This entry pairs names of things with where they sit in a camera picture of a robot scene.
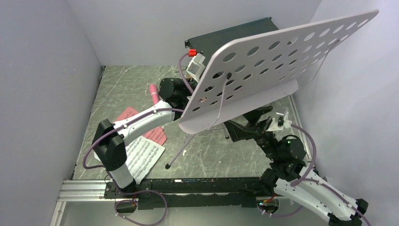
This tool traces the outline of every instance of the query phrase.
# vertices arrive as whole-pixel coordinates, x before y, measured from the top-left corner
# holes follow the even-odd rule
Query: marble table surface
[[[149,84],[154,83],[158,86],[163,78],[178,76],[176,66],[107,66],[93,104],[73,179],[103,179],[106,175],[103,168],[86,170],[82,167],[83,156],[92,143],[100,121],[115,120],[129,106],[137,111],[151,107],[153,103],[148,91]],[[270,105],[274,109],[287,107],[290,120],[294,124],[300,124],[292,96]],[[242,116],[234,120],[245,121]],[[185,155],[179,156],[170,169],[165,169],[166,163],[183,144],[185,133],[179,128],[177,121],[165,125],[164,131],[168,138],[164,144],[165,152],[147,178],[257,177],[269,167],[270,160],[265,157],[255,141],[233,143],[226,140],[223,131],[219,129],[196,135],[186,147]],[[277,132],[277,139],[288,134],[295,134],[303,139],[303,135],[296,129]],[[87,165],[98,164],[100,162],[90,153]]]

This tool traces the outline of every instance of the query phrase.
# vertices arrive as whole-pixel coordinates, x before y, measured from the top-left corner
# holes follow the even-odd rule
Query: pink object
[[[160,97],[158,96],[157,86],[155,86],[154,84],[151,84],[148,89],[150,90],[150,93],[151,93],[152,102],[154,104],[157,104],[160,101]]]
[[[126,108],[126,110],[124,110],[122,112],[122,114],[120,114],[120,116],[118,116],[115,121],[120,121],[123,119],[127,119],[129,117],[132,117],[133,115],[138,114],[138,111],[136,111],[135,109],[133,109],[132,107],[128,107]],[[151,129],[150,131],[146,132],[145,134],[143,134],[143,136],[147,139],[150,139],[156,143],[158,143],[159,145],[163,145],[166,142],[166,135],[163,131],[163,128],[161,126],[158,126],[154,129]]]

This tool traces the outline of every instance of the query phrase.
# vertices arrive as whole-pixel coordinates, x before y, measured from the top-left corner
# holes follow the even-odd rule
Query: white perforated board
[[[373,10],[225,44],[212,55],[180,119],[180,128],[194,134],[211,126],[229,73],[221,117],[215,125],[294,93],[298,77],[377,14]]]

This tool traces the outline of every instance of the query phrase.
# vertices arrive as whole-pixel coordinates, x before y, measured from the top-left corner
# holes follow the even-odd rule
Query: white wall
[[[68,0],[102,65],[175,65],[184,41],[272,17],[310,22],[321,0]]]
[[[0,225],[49,225],[99,74],[66,0],[0,1]]]
[[[295,94],[331,184],[369,202],[376,226],[399,222],[399,2],[323,0],[312,21],[378,8],[379,15],[327,57]]]

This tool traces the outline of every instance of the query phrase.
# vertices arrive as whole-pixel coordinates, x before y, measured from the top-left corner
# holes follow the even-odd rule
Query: red connector
[[[188,56],[189,57],[195,57],[197,55],[197,50],[196,49],[190,49],[189,51],[188,51]]]

